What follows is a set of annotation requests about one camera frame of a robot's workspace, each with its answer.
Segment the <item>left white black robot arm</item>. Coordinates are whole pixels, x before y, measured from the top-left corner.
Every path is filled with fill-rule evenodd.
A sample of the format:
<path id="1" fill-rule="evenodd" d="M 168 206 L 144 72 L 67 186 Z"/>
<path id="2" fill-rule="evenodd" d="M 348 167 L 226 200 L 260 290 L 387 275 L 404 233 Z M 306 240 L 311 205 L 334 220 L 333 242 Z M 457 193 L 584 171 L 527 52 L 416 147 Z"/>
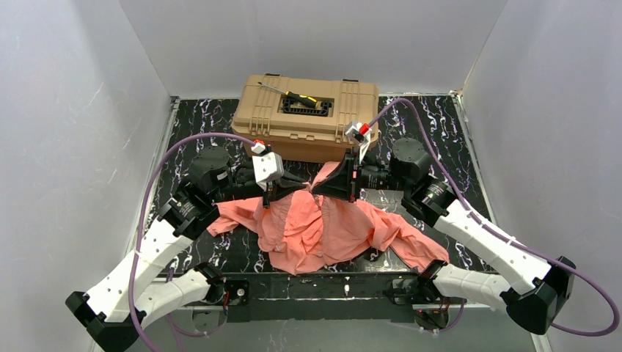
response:
<path id="1" fill-rule="evenodd" d="M 126 351 L 138 340 L 140 328 L 179 307 L 201 300 L 226 302 L 231 287 L 211 264 L 198 264 L 163 285 L 152 283 L 220 217 L 219 204 L 257 198 L 274 209 L 275 201 L 304 187 L 305 181 L 285 171 L 271 150 L 233 170 L 223 147 L 206 147 L 158 211 L 140 249 L 88 291 L 71 293 L 65 304 L 104 351 Z"/>

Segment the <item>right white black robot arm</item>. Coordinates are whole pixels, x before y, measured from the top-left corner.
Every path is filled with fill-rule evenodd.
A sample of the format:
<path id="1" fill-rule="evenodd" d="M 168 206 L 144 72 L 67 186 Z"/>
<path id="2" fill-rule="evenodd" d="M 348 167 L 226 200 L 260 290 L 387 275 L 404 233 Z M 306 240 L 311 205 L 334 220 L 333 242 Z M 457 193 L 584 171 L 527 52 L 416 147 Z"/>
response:
<path id="1" fill-rule="evenodd" d="M 433 158 L 415 139 L 394 143 L 388 165 L 373 165 L 348 149 L 314 194 L 354 202 L 363 188 L 402 191 L 402 206 L 414 218 L 470 248 L 495 269 L 485 274 L 433 260 L 417 278 L 386 291 L 389 298 L 464 298 L 505 311 L 524 330 L 543 335 L 567 302 L 572 273 L 517 248 L 509 236 L 496 238 L 493 227 L 463 208 L 454 190 L 430 175 Z"/>

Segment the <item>pink jacket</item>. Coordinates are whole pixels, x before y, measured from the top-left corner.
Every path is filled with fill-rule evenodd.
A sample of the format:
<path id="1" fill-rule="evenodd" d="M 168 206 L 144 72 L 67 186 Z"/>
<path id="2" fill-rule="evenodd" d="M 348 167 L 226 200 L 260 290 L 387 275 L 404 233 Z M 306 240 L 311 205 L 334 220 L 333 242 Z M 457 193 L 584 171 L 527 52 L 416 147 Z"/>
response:
<path id="1" fill-rule="evenodd" d="M 258 246 L 271 265 L 289 274 L 307 274 L 346 262 L 369 248 L 392 249 L 409 267 L 425 269 L 432 261 L 448 261 L 446 249 L 402 216 L 387 213 L 363 200 L 354 203 L 314 195 L 311 190 L 337 167 L 327 162 L 312 183 L 272 202 L 259 198 L 218 205 L 220 217 L 207 231 L 221 235 L 242 225 L 257 234 Z"/>

